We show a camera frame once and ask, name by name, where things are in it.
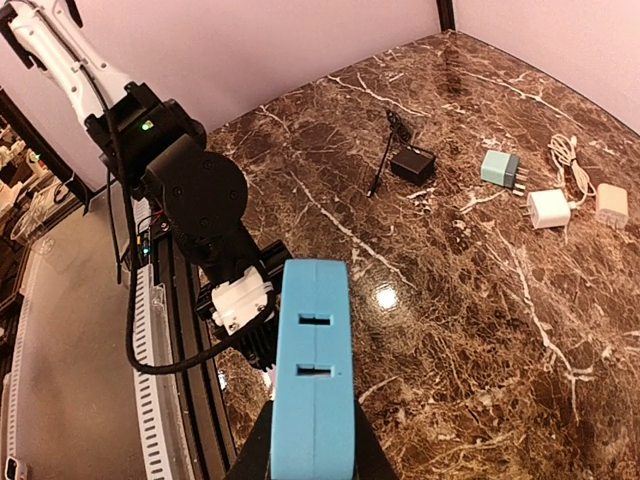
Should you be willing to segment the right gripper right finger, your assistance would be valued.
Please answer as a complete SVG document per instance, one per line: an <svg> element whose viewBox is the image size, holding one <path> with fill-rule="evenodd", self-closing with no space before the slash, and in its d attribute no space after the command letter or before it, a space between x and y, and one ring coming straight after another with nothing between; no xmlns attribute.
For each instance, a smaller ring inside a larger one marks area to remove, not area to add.
<svg viewBox="0 0 640 480"><path fill-rule="evenodd" d="M399 479L358 401L355 401L354 478L359 480Z"/></svg>

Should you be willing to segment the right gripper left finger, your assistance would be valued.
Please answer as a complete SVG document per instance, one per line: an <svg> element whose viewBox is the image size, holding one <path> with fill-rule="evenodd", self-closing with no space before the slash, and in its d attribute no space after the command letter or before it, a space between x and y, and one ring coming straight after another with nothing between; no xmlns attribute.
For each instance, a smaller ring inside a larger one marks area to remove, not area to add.
<svg viewBox="0 0 640 480"><path fill-rule="evenodd" d="M227 480L268 480L270 473L273 405L265 404L227 473Z"/></svg>

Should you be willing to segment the blue adapter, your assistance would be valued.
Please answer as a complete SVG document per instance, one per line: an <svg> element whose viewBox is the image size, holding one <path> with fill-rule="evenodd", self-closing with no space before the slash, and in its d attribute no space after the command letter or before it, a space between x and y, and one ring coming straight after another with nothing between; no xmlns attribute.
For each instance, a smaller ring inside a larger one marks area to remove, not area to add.
<svg viewBox="0 0 640 480"><path fill-rule="evenodd" d="M345 263L284 267L271 425L274 479L350 479L355 399Z"/></svg>

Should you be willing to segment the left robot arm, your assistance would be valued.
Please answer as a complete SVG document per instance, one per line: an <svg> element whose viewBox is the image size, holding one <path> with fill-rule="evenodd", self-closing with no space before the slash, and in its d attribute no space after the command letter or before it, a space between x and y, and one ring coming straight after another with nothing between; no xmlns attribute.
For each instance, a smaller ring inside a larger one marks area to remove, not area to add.
<svg viewBox="0 0 640 480"><path fill-rule="evenodd" d="M82 26L72 1L1 7L2 36L65 93L125 201L159 206L183 255L212 284L260 270L260 250L242 222L248 186L240 168L207 150L203 126L178 102L106 60Z"/></svg>

